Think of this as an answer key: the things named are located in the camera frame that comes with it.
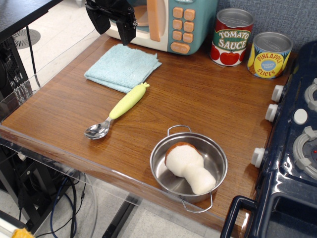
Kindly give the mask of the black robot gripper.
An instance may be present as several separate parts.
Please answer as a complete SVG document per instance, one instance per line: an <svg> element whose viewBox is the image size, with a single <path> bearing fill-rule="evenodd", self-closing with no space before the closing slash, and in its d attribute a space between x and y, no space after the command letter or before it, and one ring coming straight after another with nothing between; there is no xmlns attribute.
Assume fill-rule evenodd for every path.
<svg viewBox="0 0 317 238"><path fill-rule="evenodd" d="M110 28L109 19L112 19L117 20L116 25L124 46L136 37L134 9L127 0L87 0L86 11L100 35Z"/></svg>

